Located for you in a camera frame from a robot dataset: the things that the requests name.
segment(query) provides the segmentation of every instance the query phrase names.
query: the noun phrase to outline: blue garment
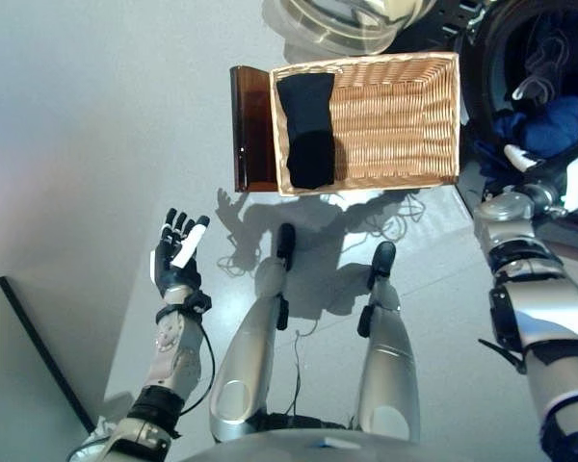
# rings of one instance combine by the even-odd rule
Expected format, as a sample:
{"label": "blue garment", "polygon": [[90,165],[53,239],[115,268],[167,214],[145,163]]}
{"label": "blue garment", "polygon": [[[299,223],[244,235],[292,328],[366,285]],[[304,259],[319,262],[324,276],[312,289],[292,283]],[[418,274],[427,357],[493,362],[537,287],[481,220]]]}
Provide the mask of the blue garment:
{"label": "blue garment", "polygon": [[554,157],[578,141],[578,97],[561,96],[534,115],[500,117],[494,131],[505,144],[516,144],[543,159]]}

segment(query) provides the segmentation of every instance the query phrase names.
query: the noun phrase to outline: black cloth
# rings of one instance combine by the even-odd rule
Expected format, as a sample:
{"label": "black cloth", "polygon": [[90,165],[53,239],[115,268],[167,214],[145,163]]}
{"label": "black cloth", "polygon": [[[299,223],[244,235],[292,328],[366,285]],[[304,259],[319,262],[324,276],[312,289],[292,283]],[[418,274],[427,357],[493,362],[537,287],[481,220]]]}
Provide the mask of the black cloth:
{"label": "black cloth", "polygon": [[314,190],[334,183],[329,98],[334,74],[297,74],[276,83],[287,116],[291,184]]}

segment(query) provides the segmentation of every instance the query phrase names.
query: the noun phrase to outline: black cable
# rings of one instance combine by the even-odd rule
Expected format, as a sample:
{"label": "black cable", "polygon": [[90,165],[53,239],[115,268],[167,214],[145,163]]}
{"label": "black cable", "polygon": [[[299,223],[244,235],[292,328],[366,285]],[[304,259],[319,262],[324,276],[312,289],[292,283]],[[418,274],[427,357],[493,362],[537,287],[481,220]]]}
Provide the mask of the black cable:
{"label": "black cable", "polygon": [[310,332],[307,332],[305,334],[302,334],[299,330],[296,330],[296,339],[293,342],[293,352],[296,355],[296,372],[297,372],[296,373],[296,390],[293,394],[293,400],[291,401],[291,404],[289,404],[289,407],[284,412],[285,416],[287,414],[289,414],[289,411],[291,411],[291,408],[293,408],[293,417],[296,417],[296,406],[297,406],[296,403],[298,401],[298,395],[300,394],[300,388],[302,387],[302,372],[301,372],[301,368],[300,368],[300,355],[298,354],[298,340],[301,337],[308,337],[308,336],[314,334],[315,330],[317,330],[318,325],[319,325],[319,320],[316,320],[312,326],[312,329],[310,329]]}
{"label": "black cable", "polygon": [[289,404],[289,407],[284,412],[285,416],[289,414],[289,411],[293,407],[293,417],[296,417],[296,403],[298,401],[298,395],[300,394],[300,388],[302,387],[302,374],[300,373],[300,356],[298,354],[298,339],[300,338],[300,332],[296,331],[296,340],[293,342],[293,350],[296,354],[296,390],[293,394],[293,401]]}
{"label": "black cable", "polygon": [[90,441],[89,443],[86,443],[86,444],[84,444],[84,445],[81,445],[79,448],[76,448],[76,449],[72,450],[72,451],[68,454],[68,456],[66,457],[66,462],[70,462],[70,459],[72,459],[73,456],[74,456],[77,452],[79,452],[80,450],[84,450],[84,449],[87,449],[87,448],[91,448],[92,446],[97,446],[97,445],[99,445],[99,444],[101,444],[101,443],[104,445],[105,443],[107,443],[107,442],[109,441],[109,438],[110,438],[109,436],[106,436],[106,437],[100,438],[100,439],[98,439],[98,440]]}
{"label": "black cable", "polygon": [[188,409],[180,412],[180,416],[191,412],[197,406],[199,406],[204,399],[210,394],[210,390],[212,390],[212,385],[214,384],[214,377],[216,375],[216,360],[214,359],[214,352],[212,351],[212,346],[210,345],[210,339],[208,338],[208,334],[205,332],[205,329],[200,323],[197,323],[199,329],[201,329],[201,333],[203,334],[203,338],[205,339],[205,343],[208,345],[208,351],[210,351],[210,360],[212,361],[212,376],[210,377],[210,383],[208,384],[208,388],[205,390],[205,393],[199,398],[195,404],[190,406]]}

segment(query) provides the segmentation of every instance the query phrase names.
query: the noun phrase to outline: woven basket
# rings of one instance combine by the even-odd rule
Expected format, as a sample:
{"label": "woven basket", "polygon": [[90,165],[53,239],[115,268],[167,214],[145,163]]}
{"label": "woven basket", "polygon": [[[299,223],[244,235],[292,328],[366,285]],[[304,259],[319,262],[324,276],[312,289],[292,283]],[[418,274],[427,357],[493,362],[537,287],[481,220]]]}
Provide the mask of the woven basket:
{"label": "woven basket", "polygon": [[[276,82],[332,72],[329,113],[334,184],[294,188],[287,117]],[[411,53],[294,64],[270,72],[276,180],[281,195],[425,188],[459,175],[460,77],[456,53]]]}

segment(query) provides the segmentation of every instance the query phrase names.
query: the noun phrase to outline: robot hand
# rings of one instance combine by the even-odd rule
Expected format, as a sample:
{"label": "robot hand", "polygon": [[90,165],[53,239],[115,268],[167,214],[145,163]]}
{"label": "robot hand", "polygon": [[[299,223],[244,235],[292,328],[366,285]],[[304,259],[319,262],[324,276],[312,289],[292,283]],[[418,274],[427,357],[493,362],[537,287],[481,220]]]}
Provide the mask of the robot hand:
{"label": "robot hand", "polygon": [[210,297],[199,290],[201,275],[197,272],[195,257],[210,218],[202,216],[197,222],[186,221],[184,212],[177,219],[176,214],[173,208],[168,211],[160,242],[150,253],[150,278],[168,308],[175,309],[181,305],[180,311],[200,321],[201,315],[212,304]]}

